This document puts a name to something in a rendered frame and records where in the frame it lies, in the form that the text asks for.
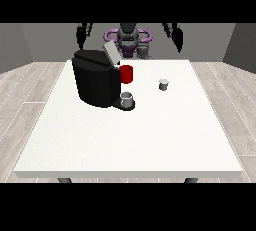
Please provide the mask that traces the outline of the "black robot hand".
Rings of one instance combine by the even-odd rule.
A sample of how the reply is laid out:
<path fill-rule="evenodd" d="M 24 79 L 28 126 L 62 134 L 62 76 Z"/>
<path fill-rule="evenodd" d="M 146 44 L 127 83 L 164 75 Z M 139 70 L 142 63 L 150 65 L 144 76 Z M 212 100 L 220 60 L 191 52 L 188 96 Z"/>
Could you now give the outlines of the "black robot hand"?
<path fill-rule="evenodd" d="M 80 49 L 83 48 L 86 38 L 90 36 L 92 23 L 79 23 L 76 30 L 77 44 Z"/>
<path fill-rule="evenodd" d="M 183 31 L 177 23 L 163 23 L 162 24 L 166 36 L 171 38 L 178 52 L 183 48 Z"/>

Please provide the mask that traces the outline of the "pale grey machine lid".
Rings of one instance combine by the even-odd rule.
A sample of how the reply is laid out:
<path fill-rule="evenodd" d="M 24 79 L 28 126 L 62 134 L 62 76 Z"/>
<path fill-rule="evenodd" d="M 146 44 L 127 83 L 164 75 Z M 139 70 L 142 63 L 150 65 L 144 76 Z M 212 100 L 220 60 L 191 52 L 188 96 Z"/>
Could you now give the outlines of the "pale grey machine lid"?
<path fill-rule="evenodd" d="M 103 45 L 103 50 L 107 54 L 111 64 L 117 66 L 121 60 L 121 56 L 113 41 L 109 41 Z"/>

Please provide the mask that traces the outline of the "black coffee machine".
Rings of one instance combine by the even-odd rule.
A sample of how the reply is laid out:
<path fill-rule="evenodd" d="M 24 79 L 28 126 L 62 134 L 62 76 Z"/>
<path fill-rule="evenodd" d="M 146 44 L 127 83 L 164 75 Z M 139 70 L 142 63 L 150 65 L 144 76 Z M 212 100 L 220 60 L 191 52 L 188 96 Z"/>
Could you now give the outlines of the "black coffee machine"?
<path fill-rule="evenodd" d="M 85 103 L 101 108 L 116 107 L 123 111 L 135 108 L 135 101 L 129 108 L 121 105 L 121 83 L 119 67 L 114 67 L 107 54 L 99 50 L 80 49 L 74 53 L 72 66 L 79 97 Z"/>

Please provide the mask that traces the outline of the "small grey coffee pod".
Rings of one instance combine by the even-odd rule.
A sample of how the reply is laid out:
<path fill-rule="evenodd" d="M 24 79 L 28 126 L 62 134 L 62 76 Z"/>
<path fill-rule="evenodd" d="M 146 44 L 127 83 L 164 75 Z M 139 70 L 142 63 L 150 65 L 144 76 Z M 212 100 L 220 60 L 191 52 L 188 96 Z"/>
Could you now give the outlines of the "small grey coffee pod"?
<path fill-rule="evenodd" d="M 167 79 L 160 79 L 159 80 L 159 89 L 165 91 L 168 87 L 169 81 Z"/>

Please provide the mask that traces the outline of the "red pod holder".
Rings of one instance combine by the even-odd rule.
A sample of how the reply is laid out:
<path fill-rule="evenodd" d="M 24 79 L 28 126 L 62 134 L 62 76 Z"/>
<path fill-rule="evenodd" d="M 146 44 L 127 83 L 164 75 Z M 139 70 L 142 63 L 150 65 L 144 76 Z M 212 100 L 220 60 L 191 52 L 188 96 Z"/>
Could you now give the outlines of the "red pod holder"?
<path fill-rule="evenodd" d="M 122 65 L 119 67 L 120 82 L 129 84 L 133 81 L 133 67 L 130 65 Z"/>

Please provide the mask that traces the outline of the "small grey cup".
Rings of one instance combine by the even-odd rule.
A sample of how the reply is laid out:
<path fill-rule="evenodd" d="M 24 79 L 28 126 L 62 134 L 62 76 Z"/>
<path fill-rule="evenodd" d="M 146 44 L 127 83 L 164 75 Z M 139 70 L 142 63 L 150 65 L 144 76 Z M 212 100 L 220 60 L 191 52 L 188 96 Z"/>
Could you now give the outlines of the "small grey cup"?
<path fill-rule="evenodd" d="M 130 92 L 123 92 L 120 95 L 121 105 L 124 108 L 129 108 L 133 104 L 133 95 Z"/>

